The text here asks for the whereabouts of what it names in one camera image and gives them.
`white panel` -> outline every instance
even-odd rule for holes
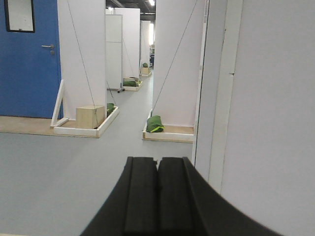
[[[96,105],[106,106],[104,0],[68,0]],[[64,116],[75,119],[77,107],[93,104],[67,0],[58,0]]]
[[[150,21],[141,21],[141,62],[150,65],[149,28]]]
[[[122,44],[106,43],[106,80],[109,89],[120,89],[122,81]]]
[[[207,28],[203,80],[200,94],[199,124],[196,140],[195,167],[208,181],[213,124],[223,45],[227,0],[211,0]]]
[[[8,0],[10,30],[33,31],[32,1]]]
[[[115,8],[123,15],[123,77],[139,77],[140,9]]]
[[[222,194],[286,236],[315,232],[315,1],[244,0]]]
[[[123,16],[106,15],[106,80],[109,89],[122,88]]]
[[[191,0],[158,1],[153,105],[195,3]],[[204,7],[205,1],[198,0],[154,110],[154,115],[160,115],[162,122],[167,125],[194,124]]]
[[[106,15],[106,42],[122,41],[122,15]]]

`blue door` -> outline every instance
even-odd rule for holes
[[[57,0],[1,0],[0,116],[51,118],[60,81]]]

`wooden box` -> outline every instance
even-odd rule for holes
[[[105,107],[89,105],[76,109],[76,128],[94,129],[105,120]]]
[[[141,74],[149,74],[150,68],[149,67],[142,67],[141,68]]]

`gray floor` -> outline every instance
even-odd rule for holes
[[[152,87],[113,92],[121,112],[99,139],[0,133],[0,233],[79,236],[128,156],[191,157],[191,144],[141,139]]]

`window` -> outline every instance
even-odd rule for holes
[[[33,0],[4,0],[8,32],[35,32]]]

